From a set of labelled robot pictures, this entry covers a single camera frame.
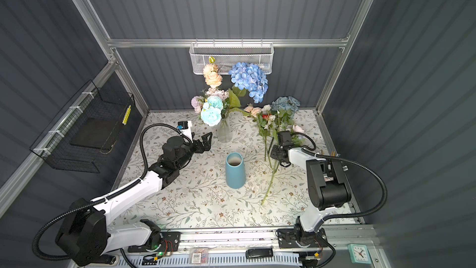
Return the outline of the teal ceramic vase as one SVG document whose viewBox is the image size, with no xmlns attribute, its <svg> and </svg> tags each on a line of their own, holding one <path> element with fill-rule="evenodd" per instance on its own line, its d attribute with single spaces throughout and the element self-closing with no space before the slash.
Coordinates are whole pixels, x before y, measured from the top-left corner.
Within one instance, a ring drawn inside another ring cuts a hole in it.
<svg viewBox="0 0 476 268">
<path fill-rule="evenodd" d="M 240 189 L 246 181 L 245 163 L 240 153 L 230 153 L 225 165 L 226 183 L 232 189 Z"/>
</svg>

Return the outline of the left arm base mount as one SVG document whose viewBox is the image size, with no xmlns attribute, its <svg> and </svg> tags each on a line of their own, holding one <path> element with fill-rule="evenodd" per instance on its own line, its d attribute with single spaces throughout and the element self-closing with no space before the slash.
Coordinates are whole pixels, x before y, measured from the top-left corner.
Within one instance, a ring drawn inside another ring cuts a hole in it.
<svg viewBox="0 0 476 268">
<path fill-rule="evenodd" d="M 129 253 L 158 253 L 164 255 L 178 251 L 181 232 L 161 232 L 152 234 L 151 238 L 141 246 L 129 246 Z"/>
</svg>

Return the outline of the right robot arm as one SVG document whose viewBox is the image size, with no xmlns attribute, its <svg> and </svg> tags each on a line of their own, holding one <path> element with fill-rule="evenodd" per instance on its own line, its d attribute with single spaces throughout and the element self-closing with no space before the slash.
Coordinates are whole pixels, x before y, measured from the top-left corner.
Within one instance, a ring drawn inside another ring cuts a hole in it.
<svg viewBox="0 0 476 268">
<path fill-rule="evenodd" d="M 324 218 L 352 198 L 341 162 L 318 153 L 313 140 L 301 132 L 283 131 L 277 134 L 278 143 L 270 156 L 280 166 L 297 166 L 306 171 L 310 203 L 296 220 L 294 238 L 300 246 L 315 240 Z"/>
</svg>

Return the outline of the light blue flower stem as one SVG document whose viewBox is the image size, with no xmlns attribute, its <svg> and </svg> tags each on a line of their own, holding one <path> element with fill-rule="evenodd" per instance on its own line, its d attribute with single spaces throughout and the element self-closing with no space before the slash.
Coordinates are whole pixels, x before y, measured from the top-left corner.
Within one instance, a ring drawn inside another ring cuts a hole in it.
<svg viewBox="0 0 476 268">
<path fill-rule="evenodd" d="M 222 101 L 217 97 L 210 97 L 203 106 L 203 109 L 200 113 L 200 118 L 202 121 L 213 127 L 220 123 L 222 119 Z"/>
</svg>

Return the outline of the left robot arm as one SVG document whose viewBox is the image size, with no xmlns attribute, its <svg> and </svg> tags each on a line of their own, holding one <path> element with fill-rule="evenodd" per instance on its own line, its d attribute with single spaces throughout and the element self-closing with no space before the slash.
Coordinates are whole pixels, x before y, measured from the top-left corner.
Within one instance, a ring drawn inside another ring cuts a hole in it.
<svg viewBox="0 0 476 268">
<path fill-rule="evenodd" d="M 160 227 L 149 219 L 134 225 L 112 227 L 112 222 L 131 206 L 157 194 L 172 184 L 192 156 L 211 149 L 212 133 L 194 140 L 193 134 L 181 132 L 166 141 L 157 162 L 145 166 L 145 172 L 134 181 L 92 201 L 79 199 L 59 216 L 61 227 L 56 245 L 65 252 L 65 259 L 79 266 L 93 263 L 112 263 L 113 251 L 121 253 L 130 246 L 138 246 L 150 253 L 164 255 L 173 250 L 164 239 Z"/>
</svg>

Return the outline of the clear glass vase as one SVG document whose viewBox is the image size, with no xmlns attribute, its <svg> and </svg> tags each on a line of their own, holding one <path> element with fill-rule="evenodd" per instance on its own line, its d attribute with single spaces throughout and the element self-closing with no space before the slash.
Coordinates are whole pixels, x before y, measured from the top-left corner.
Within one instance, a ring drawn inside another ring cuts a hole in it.
<svg viewBox="0 0 476 268">
<path fill-rule="evenodd" d="M 228 119 L 222 119 L 218 124 L 217 137 L 221 143 L 228 143 L 233 139 Z"/>
</svg>

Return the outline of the blue hydrangea flower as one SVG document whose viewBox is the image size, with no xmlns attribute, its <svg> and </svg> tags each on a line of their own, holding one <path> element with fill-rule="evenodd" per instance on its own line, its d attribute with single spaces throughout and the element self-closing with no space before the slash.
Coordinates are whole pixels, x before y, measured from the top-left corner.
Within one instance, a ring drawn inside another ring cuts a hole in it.
<svg viewBox="0 0 476 268">
<path fill-rule="evenodd" d="M 247 93 L 255 104 L 263 102 L 268 91 L 268 79 L 257 64 L 238 62 L 228 73 L 233 84 L 232 92 L 237 97 L 243 97 Z"/>
</svg>

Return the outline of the lilac white flower bunch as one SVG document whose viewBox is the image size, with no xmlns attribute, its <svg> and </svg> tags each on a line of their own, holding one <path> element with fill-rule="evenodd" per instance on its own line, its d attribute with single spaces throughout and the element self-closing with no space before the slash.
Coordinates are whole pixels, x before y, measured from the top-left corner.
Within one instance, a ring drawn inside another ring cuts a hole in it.
<svg viewBox="0 0 476 268">
<path fill-rule="evenodd" d="M 223 89 L 209 88 L 208 90 L 203 91 L 201 95 L 192 98 L 191 106 L 196 114 L 199 114 L 202 111 L 204 104 L 212 96 L 221 99 L 223 105 L 222 114 L 225 113 L 225 110 L 229 107 L 230 103 L 229 93 Z"/>
</svg>

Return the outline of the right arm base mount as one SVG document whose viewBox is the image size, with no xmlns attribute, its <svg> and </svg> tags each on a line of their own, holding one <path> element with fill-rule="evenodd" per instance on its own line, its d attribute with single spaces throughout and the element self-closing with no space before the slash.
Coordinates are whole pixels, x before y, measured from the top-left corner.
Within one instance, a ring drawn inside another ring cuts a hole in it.
<svg viewBox="0 0 476 268">
<path fill-rule="evenodd" d="M 297 228 L 280 228 L 275 232 L 281 249 L 326 248 L 327 235 L 322 232 L 304 232 Z"/>
</svg>

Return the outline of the peach peony stem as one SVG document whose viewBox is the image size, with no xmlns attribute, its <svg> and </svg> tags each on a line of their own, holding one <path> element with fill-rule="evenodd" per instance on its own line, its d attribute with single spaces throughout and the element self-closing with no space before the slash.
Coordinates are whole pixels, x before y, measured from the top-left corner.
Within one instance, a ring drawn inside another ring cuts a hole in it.
<svg viewBox="0 0 476 268">
<path fill-rule="evenodd" d="M 205 83 L 211 88 L 219 88 L 222 85 L 223 77 L 219 74 L 219 66 L 214 57 L 208 58 L 208 64 L 203 68 Z"/>
</svg>

